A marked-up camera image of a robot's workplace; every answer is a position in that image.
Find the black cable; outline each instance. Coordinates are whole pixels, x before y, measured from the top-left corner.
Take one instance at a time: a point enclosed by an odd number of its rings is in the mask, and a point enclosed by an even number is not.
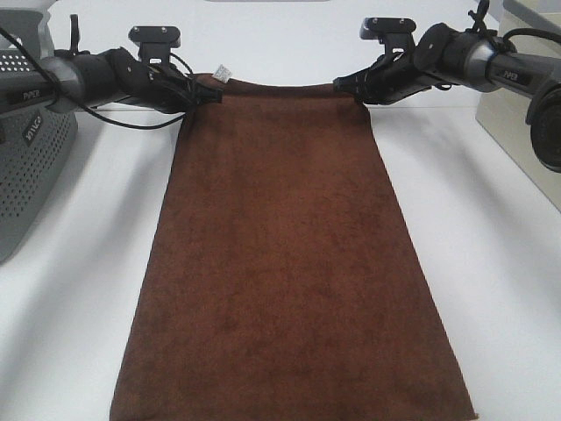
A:
[[[439,83],[438,85],[435,85],[435,88],[437,88],[438,90],[447,91],[447,90],[452,89],[452,84],[451,83]]]
[[[489,12],[489,4],[489,0],[481,0],[479,2],[477,12],[469,11],[467,13],[474,21],[473,28],[471,30],[468,30],[468,32],[481,34],[495,50],[501,51],[503,49],[502,45],[499,45],[494,39],[494,36],[497,35],[497,32],[488,29],[484,21],[485,16]]]
[[[548,39],[549,41],[557,42],[559,45],[561,45],[561,35],[559,35],[557,33],[554,33],[554,32],[549,32],[549,31],[544,31],[544,30],[541,30],[541,29],[534,29],[534,28],[513,29],[512,31],[508,31],[502,37],[502,39],[504,41],[508,41],[509,39],[511,39],[512,37],[515,37],[517,35],[527,35],[527,36],[530,36],[530,37]]]
[[[189,64],[187,64],[179,55],[174,53],[170,53],[169,55],[177,59],[178,62],[180,62],[183,66],[185,66],[185,68],[189,71],[191,75],[195,75],[195,73],[193,73],[193,69],[189,66]]]
[[[159,125],[132,125],[129,123],[124,123],[121,121],[117,121],[117,120],[113,120],[112,118],[107,118],[102,116],[101,114],[99,114],[96,111],[93,111],[91,108],[89,108],[86,104],[76,100],[75,98],[73,98],[72,96],[70,96],[68,93],[64,92],[61,88],[60,85],[48,74],[48,72],[43,69],[38,62],[33,58],[33,56],[27,51],[27,49],[25,49],[24,46],[22,46],[17,39],[15,39],[14,37],[12,37],[10,35],[9,32],[7,32],[2,26],[0,26],[0,34],[6,38],[7,40],[9,40],[9,42],[18,49],[18,51],[35,67],[35,70],[37,71],[37,73],[39,73],[41,76],[43,76],[43,78],[53,87],[54,91],[56,92],[56,94],[58,96],[64,96],[65,98],[69,99],[70,101],[72,101],[72,103],[74,103],[77,107],[81,108],[82,110],[86,111],[89,115],[98,118],[100,120],[102,120],[105,123],[108,123],[110,125],[118,125],[119,127],[124,127],[127,129],[136,129],[136,130],[156,130],[156,129],[161,129],[162,127],[166,127],[169,125],[172,125],[173,123],[176,123],[182,119],[184,119],[187,116],[187,113],[184,113],[182,115],[180,115],[179,117],[176,118],[172,118],[171,120],[168,120],[164,123],[161,123]]]

